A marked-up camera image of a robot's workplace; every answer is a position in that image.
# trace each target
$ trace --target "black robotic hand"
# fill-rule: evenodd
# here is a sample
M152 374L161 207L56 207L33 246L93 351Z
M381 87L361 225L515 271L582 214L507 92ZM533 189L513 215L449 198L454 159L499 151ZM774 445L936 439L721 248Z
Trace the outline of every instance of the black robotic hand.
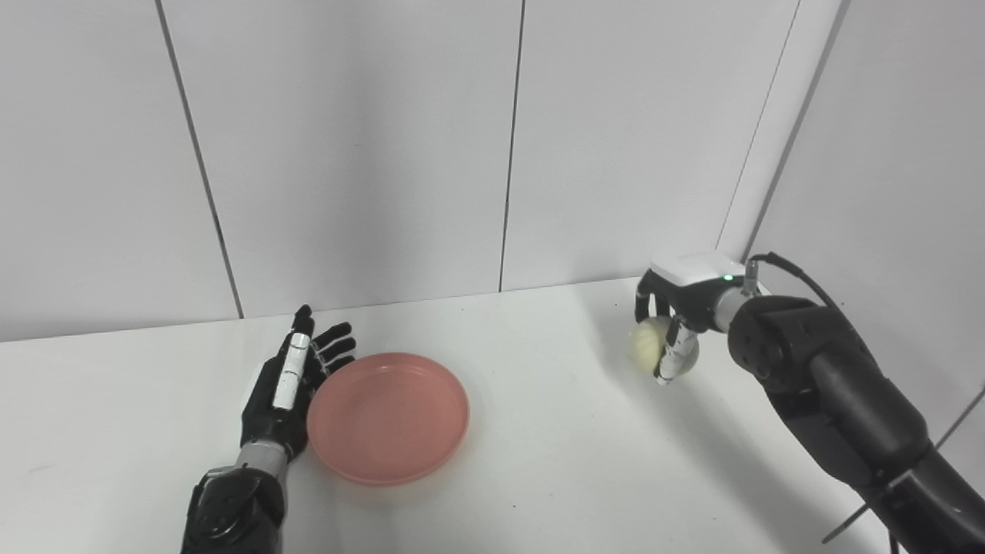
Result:
M823 306L763 296L760 262L803 281ZM696 350L682 336L728 333L732 359L759 381L780 420L818 466L865 500L822 542L872 509L893 544L912 554L985 554L985 499L931 443L923 415L883 375L838 303L775 252L751 256L742 275L736 269L718 253L654 263L636 289L637 366L669 382ZM651 297L656 315L673 309L674 321L648 323Z
M291 331L284 337L277 356L263 365L243 408L241 447L250 442L272 441L284 447L290 461L307 446L305 422L311 398L329 375L352 362L352 352L356 349L356 339L349 336L353 328L347 322L339 323L312 339L304 354L303 373L299 376L294 407L276 407L274 395L282 378L285 360L292 349L292 338L296 333L310 338L313 329L311 308L304 305L295 313Z
M311 338L311 308L295 313L277 355L260 370L242 412L239 457L213 469L192 492L182 554L276 554L287 513L288 463L307 446L311 398L352 362L352 327L340 323Z

